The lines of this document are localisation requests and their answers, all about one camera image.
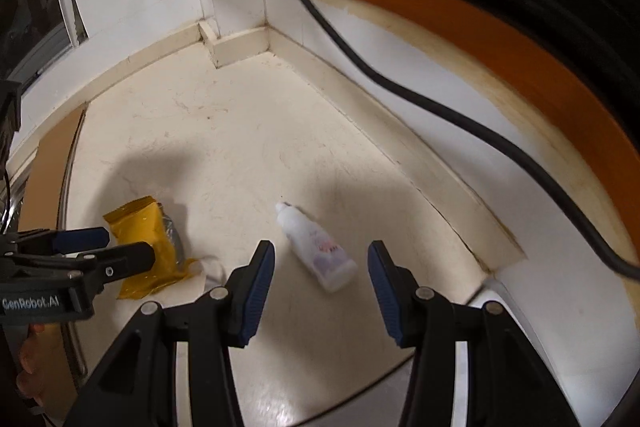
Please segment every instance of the power cord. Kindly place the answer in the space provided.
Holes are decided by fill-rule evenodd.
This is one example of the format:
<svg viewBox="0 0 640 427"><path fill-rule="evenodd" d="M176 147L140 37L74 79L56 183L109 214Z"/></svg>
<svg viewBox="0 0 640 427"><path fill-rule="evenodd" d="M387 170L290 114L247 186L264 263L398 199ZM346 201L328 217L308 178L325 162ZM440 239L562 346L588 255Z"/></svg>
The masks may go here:
<svg viewBox="0 0 640 427"><path fill-rule="evenodd" d="M44 418L44 420L51 425L51 427L56 427L56 424L53 423L53 421L51 420L51 418L49 418L49 415L47 415L47 413L42 413L42 417Z"/></svg>
<svg viewBox="0 0 640 427"><path fill-rule="evenodd" d="M2 212L2 222L0 223L0 233L6 232L9 227L9 214L11 213L11 183L9 182L9 174L4 169L4 186L6 187L6 195L4 199L4 211Z"/></svg>
<svg viewBox="0 0 640 427"><path fill-rule="evenodd" d="M320 27L326 32L329 38L346 55L351 63L362 73L367 75L373 83L382 87L394 95L417 105L431 114L465 130L476 138L490 145L495 150L501 152L507 158L522 168L540 187L556 202L564 215L572 222L574 227L580 232L601 261L615 273L640 281L640 266L628 263L620 257L600 235L600 232L593 226L587 216L580 210L574 200L564 191L564 189L545 171L531 156L516 144L507 140L504 136L489 129L487 126L472 120L468 116L442 105L440 102L423 96L419 93L396 84L386 76L382 75L369 66L342 38L340 33L324 18L312 0L299 0L309 14L316 20Z"/></svg>

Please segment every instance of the human hand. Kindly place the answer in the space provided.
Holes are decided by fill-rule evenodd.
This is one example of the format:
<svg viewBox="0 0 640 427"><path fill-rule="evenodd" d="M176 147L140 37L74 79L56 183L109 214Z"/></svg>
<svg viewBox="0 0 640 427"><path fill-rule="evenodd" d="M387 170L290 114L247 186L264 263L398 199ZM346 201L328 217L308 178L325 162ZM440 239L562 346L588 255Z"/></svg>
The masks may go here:
<svg viewBox="0 0 640 427"><path fill-rule="evenodd" d="M42 360L47 356L43 353L43 346L38 341L38 333L44 331L44 325L29 326L29 336L20 346L18 359L22 371L16 379L16 386L26 398L33 398L39 406L43 405L42 393L45 386L44 365Z"/></svg>

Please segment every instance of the plastic bag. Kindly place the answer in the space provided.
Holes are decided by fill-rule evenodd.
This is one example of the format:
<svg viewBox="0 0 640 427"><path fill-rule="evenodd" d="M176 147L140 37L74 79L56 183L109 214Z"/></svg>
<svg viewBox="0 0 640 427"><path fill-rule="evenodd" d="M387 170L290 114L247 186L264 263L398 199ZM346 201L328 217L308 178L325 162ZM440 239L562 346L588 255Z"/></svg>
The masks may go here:
<svg viewBox="0 0 640 427"><path fill-rule="evenodd" d="M151 270L123 281L118 299L142 299L191 276L189 265L195 260L184 258L174 222L164 214L162 205L153 197L129 201L105 214L104 220L119 245L145 241L156 253L156 262Z"/></svg>

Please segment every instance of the white floor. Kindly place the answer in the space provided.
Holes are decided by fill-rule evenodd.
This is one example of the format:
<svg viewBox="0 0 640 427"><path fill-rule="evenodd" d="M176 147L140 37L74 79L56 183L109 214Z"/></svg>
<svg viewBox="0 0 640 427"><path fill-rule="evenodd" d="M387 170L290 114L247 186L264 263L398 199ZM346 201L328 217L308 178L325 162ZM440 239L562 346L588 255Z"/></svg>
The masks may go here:
<svg viewBox="0 0 640 427"><path fill-rule="evenodd" d="M499 78L450 42L394 14L353 0L314 1L380 73L489 126L529 153L577 201L609 244L635 259L633 245L621 232L620 218L577 151ZM527 260L501 270L498 277L535 328L581 425L600 427L640 367L640 321L622 280L510 159L375 85L297 0L267 0L267 10L271 26L342 71L398 115L513 233ZM271 45L276 54L289 57L274 47L273 39Z"/></svg>
<svg viewBox="0 0 640 427"><path fill-rule="evenodd" d="M386 335L378 311L366 270L373 239L453 301L469 299L484 279L463 241L394 163L269 53L216 70L204 46L194 44L92 102L72 170L67 227L103 225L102 214L148 194L175 220L188 254L216 256L227 275L260 239L276 246L260 329L246 349L232 352L248 427L305 422L410 355ZM280 200L300 206L354 257L360 272L350 286L328 295L306 272L275 222ZM196 278L153 298L190 301L203 285ZM96 316L79 324L90 367L141 304L116 301L116 293L117 285L108 287L95 299ZM178 411L188 425L185 352L179 354ZM388 418L397 400L385 389L401 399L403 378L406 371L377 388L385 396L375 401ZM367 408L354 407L358 425L373 425L362 416Z"/></svg>

